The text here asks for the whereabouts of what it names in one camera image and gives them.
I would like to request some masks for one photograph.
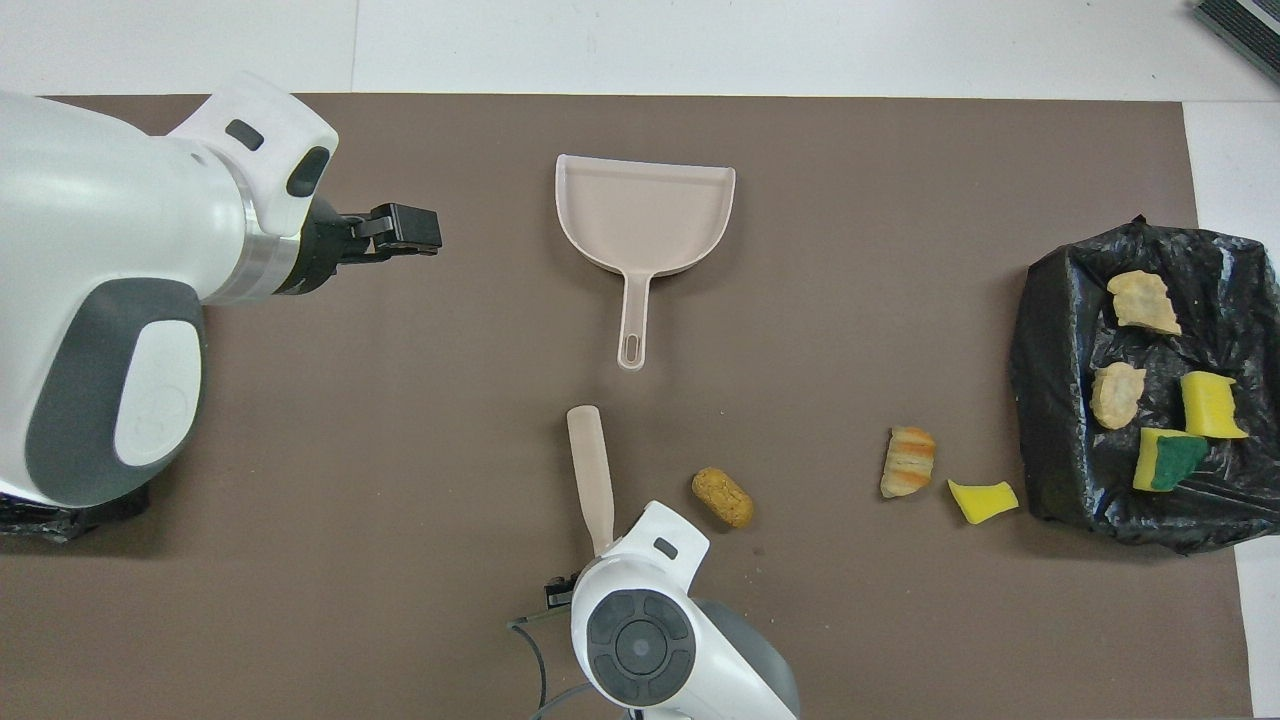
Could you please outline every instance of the sponge piece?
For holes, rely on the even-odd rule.
[[[1009,483],[993,486],[957,486],[955,480],[947,480],[951,488],[951,497],[956,498],[956,505],[964,512],[964,519],[970,525],[977,525],[983,520],[989,520],[1005,510],[1018,507],[1018,496]]]
[[[1196,370],[1183,375],[1181,382],[1187,432],[1219,438],[1249,437],[1235,424],[1235,398],[1231,397],[1235,380]]]
[[[1156,477],[1151,489],[1166,492],[1187,479],[1208,455],[1208,441],[1202,437],[1162,437],[1156,441]]]
[[[1169,492],[1208,455],[1208,441],[1181,430],[1142,428],[1134,489]]]

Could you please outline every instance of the fried food piece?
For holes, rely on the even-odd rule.
[[[936,447],[933,436],[920,428],[891,428],[881,495],[901,497],[929,484]]]
[[[1138,325],[1157,333],[1183,334],[1169,301],[1169,287],[1160,275],[1133,270],[1121,273],[1107,282],[1107,292],[1115,295],[1116,318],[1121,325]]]
[[[1128,363],[1112,363],[1093,374],[1089,407],[1103,428],[1119,430],[1133,420],[1146,378],[1147,370],[1138,370]]]
[[[733,528],[745,528],[755,516],[751,496],[719,468],[703,468],[694,475],[694,495]]]

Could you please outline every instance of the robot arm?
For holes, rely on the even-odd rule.
[[[315,197],[337,146],[247,74],[165,137],[0,94],[0,493],[88,507],[168,465],[204,393],[202,304],[435,254],[434,213]]]
[[[570,620],[579,665],[646,720],[795,720],[795,678],[777,650],[724,605],[686,594],[708,547],[650,502],[579,577]]]

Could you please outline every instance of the garbage bag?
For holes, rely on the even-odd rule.
[[[1183,334],[1120,327],[1107,281],[1160,275]],[[1107,430],[1089,410],[1093,374],[1147,370],[1138,415]],[[1140,427],[1185,428],[1180,378],[1235,380],[1249,437],[1210,439],[1172,492],[1132,487]],[[1027,273],[1010,354],[1028,509],[1128,544],[1203,552],[1280,528],[1280,292],[1258,242],[1134,222],[1065,245]]]
[[[92,507],[56,507],[0,493],[0,534],[38,536],[63,543],[106,523],[140,515],[151,505],[147,486]]]

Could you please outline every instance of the dustpan handle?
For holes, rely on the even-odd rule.
[[[618,365],[623,370],[644,366],[644,334],[649,319],[649,281],[652,275],[627,273],[622,291],[622,332],[618,334]]]

